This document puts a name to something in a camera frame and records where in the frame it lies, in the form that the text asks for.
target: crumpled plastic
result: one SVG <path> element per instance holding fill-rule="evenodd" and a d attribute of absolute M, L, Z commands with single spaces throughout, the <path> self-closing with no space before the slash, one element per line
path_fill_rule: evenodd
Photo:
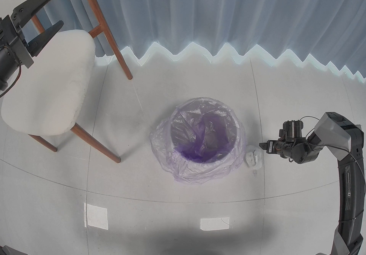
<path fill-rule="evenodd" d="M 246 149 L 245 130 L 234 111 L 207 97 L 177 106 L 150 133 L 150 142 L 163 170 L 189 184 L 228 175 L 243 163 Z"/>

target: curtain fold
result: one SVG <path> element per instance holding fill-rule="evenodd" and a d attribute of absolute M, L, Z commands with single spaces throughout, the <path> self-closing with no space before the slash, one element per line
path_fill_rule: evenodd
<path fill-rule="evenodd" d="M 366 0 L 98 0 L 120 49 L 141 58 L 153 42 L 173 54 L 190 42 L 213 56 L 228 42 L 240 55 L 256 44 L 278 58 L 291 49 L 366 77 Z M 89 31 L 97 21 L 86 0 L 52 0 L 39 13 L 45 27 Z M 37 33 L 32 24 L 27 38 Z M 113 54 L 103 35 L 96 54 Z"/>

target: gray tile floor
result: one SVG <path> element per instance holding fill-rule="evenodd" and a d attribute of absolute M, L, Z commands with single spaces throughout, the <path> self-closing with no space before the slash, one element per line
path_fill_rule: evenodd
<path fill-rule="evenodd" d="M 265 155 L 256 174 L 243 164 L 225 178 L 185 185 L 161 169 L 149 133 L 193 97 L 232 107 L 253 145 L 276 138 L 288 119 L 325 111 L 366 126 L 366 84 L 311 59 L 299 65 L 291 52 L 273 66 L 263 51 L 240 65 L 225 49 L 212 63 L 194 49 L 177 62 L 153 49 L 141 67 L 125 58 L 131 81 L 116 60 L 97 59 L 78 118 L 120 164 L 71 133 L 45 136 L 59 148 L 53 153 L 0 120 L 0 244 L 32 255 L 330 253 L 339 186 L 327 149 L 312 163 Z M 304 123 L 306 133 L 316 122 Z M 104 218 L 86 218 L 85 204 L 106 209 L 108 229 L 87 224 Z M 230 218 L 228 229 L 201 230 L 210 218 Z"/>

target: chair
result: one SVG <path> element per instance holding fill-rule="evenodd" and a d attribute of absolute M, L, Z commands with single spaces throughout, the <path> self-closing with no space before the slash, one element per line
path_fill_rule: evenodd
<path fill-rule="evenodd" d="M 0 17 L 4 17 L 26 0 L 0 1 Z M 117 59 L 119 57 L 117 44 L 96 0 L 89 1 L 93 2 L 92 9 L 96 12 L 100 25 L 89 33 L 84 30 L 58 32 L 34 58 L 32 67 L 22 69 L 16 85 L 3 97 L 1 114 L 12 129 L 28 134 L 53 152 L 57 148 L 40 135 L 59 135 L 71 130 L 89 145 L 119 163 L 121 159 L 118 156 L 76 123 L 94 65 L 93 37 L 103 31 L 108 42 L 114 43 L 115 47 L 113 44 L 111 47 Z M 36 17 L 33 22 L 42 31 L 42 25 Z M 120 52 L 119 55 L 119 62 L 122 60 L 124 63 Z"/>

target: curtain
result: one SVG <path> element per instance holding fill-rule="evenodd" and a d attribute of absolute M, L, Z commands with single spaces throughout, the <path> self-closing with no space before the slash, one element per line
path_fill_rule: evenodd
<path fill-rule="evenodd" d="M 178 54 L 195 42 L 213 56 L 227 42 L 240 55 L 256 44 L 274 58 L 291 49 L 366 77 L 366 0 L 98 0 L 120 49 L 141 58 L 153 42 Z M 86 0 L 52 0 L 39 13 L 45 27 L 89 31 L 97 21 Z M 32 24 L 26 36 L 36 35 Z M 103 35 L 97 55 L 111 55 Z"/>

